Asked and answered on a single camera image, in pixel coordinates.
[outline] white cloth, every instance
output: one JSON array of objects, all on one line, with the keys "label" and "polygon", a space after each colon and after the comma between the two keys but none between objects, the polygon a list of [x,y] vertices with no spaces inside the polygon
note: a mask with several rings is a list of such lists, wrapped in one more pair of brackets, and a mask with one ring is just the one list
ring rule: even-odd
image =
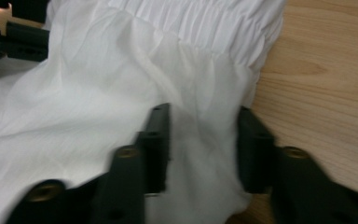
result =
[{"label": "white cloth", "polygon": [[0,61],[0,223],[30,185],[79,185],[172,104],[168,190],[147,223],[222,224],[250,201],[235,118],[250,105],[284,0],[53,0],[49,58]]}]

